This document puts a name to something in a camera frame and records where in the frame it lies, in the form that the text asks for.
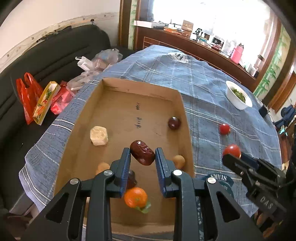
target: yellow food package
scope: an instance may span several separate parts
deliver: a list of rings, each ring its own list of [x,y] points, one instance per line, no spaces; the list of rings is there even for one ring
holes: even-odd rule
[[[55,81],[49,82],[45,87],[33,112],[33,119],[38,125],[42,124],[52,103],[52,98],[59,92],[60,88],[59,84]]]

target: bowl of green vegetables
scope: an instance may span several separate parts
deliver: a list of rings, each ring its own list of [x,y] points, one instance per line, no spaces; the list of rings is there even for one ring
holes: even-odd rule
[[[252,101],[247,93],[232,81],[226,81],[226,97],[239,110],[252,107]]]

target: person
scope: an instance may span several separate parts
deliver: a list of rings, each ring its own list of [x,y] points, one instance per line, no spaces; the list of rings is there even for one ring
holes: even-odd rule
[[[290,122],[292,121],[292,119],[296,114],[295,107],[296,107],[296,103],[294,105],[290,105],[288,107],[282,108],[281,110],[282,119],[274,123],[276,130],[280,130],[282,126],[284,127],[289,126]]]

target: red tomato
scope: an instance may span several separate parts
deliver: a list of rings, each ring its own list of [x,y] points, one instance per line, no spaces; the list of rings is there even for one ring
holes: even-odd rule
[[[222,155],[224,156],[226,154],[231,154],[231,155],[236,156],[238,158],[240,158],[242,155],[240,148],[235,144],[230,144],[229,146],[227,146],[225,148]]]
[[[221,135],[228,135],[230,133],[230,126],[228,124],[222,124],[219,126]]]

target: black sofa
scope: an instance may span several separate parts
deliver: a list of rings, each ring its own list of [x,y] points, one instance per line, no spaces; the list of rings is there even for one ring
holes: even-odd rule
[[[32,205],[24,193],[18,173],[25,164],[25,155],[39,140],[56,115],[48,111],[41,126],[26,124],[24,110],[15,80],[31,73],[44,88],[49,81],[69,81],[83,70],[76,56],[92,59],[101,50],[109,49],[108,35],[95,25],[68,27],[48,36],[0,73],[0,215],[5,211],[22,215]],[[123,58],[134,53],[116,47]]]

